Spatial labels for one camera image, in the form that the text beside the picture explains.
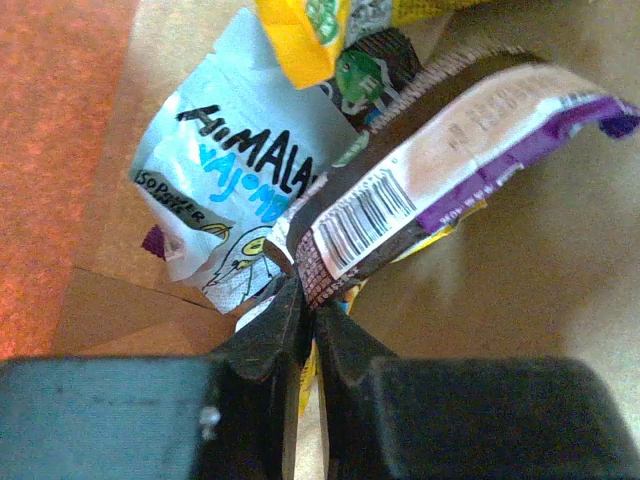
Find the yellow snack packet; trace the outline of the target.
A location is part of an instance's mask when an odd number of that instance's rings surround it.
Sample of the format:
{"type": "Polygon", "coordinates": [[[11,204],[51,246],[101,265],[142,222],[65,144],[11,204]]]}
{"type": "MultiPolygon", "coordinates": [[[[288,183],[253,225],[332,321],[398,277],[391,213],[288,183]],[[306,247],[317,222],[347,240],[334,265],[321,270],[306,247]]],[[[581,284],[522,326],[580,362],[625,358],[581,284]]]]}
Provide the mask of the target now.
{"type": "Polygon", "coordinates": [[[475,0],[262,0],[258,18],[276,58],[297,89],[334,76],[342,51],[390,27],[437,18],[475,0]]]}

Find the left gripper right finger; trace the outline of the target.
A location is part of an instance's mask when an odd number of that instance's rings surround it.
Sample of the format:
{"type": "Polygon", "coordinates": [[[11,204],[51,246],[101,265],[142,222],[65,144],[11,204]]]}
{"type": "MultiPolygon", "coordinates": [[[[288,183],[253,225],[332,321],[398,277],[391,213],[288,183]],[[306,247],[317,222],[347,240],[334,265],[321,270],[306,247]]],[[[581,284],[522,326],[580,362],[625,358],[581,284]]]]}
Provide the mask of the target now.
{"type": "Polygon", "coordinates": [[[314,314],[332,479],[631,479],[609,391],[568,358],[396,355],[336,303],[314,314]]]}

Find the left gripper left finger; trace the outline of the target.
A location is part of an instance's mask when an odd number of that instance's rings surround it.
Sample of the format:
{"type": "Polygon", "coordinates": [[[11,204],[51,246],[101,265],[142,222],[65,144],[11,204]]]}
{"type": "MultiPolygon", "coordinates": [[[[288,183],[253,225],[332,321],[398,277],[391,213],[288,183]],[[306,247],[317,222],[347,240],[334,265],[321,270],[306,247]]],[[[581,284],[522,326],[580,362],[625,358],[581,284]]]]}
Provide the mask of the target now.
{"type": "Polygon", "coordinates": [[[282,282],[207,354],[1,365],[5,479],[290,479],[303,293],[282,282]]]}

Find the red brown paper bag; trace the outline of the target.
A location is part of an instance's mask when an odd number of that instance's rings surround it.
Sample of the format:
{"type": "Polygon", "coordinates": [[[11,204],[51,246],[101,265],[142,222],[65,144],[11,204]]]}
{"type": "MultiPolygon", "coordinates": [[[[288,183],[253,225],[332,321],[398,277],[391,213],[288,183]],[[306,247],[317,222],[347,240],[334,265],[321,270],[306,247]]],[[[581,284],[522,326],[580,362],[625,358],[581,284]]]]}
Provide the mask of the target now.
{"type": "MultiPolygon", "coordinates": [[[[198,354],[232,316],[141,248],[136,142],[234,1],[1,6],[1,354],[198,354]]],[[[355,306],[425,358],[568,355],[639,428],[639,142],[586,131],[449,238],[379,272],[355,306]]]]}

